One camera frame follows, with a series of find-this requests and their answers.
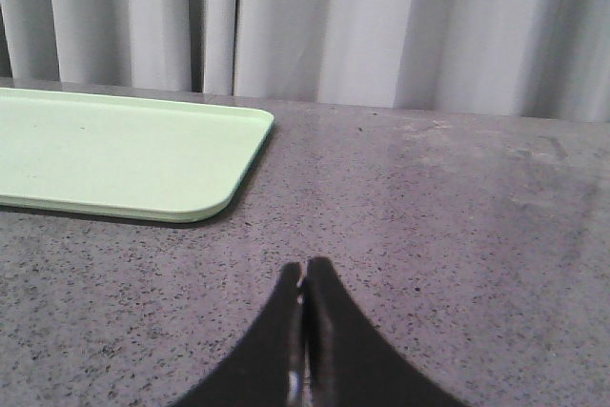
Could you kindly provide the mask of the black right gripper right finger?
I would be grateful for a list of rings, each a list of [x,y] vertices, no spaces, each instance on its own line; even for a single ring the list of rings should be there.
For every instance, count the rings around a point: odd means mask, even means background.
[[[315,406],[463,404],[386,341],[326,257],[308,262],[305,311]]]

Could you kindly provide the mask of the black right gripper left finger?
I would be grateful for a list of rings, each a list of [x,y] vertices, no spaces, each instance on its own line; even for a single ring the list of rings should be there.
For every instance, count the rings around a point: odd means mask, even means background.
[[[281,269],[247,333],[176,406],[300,406],[304,335],[301,267]]]

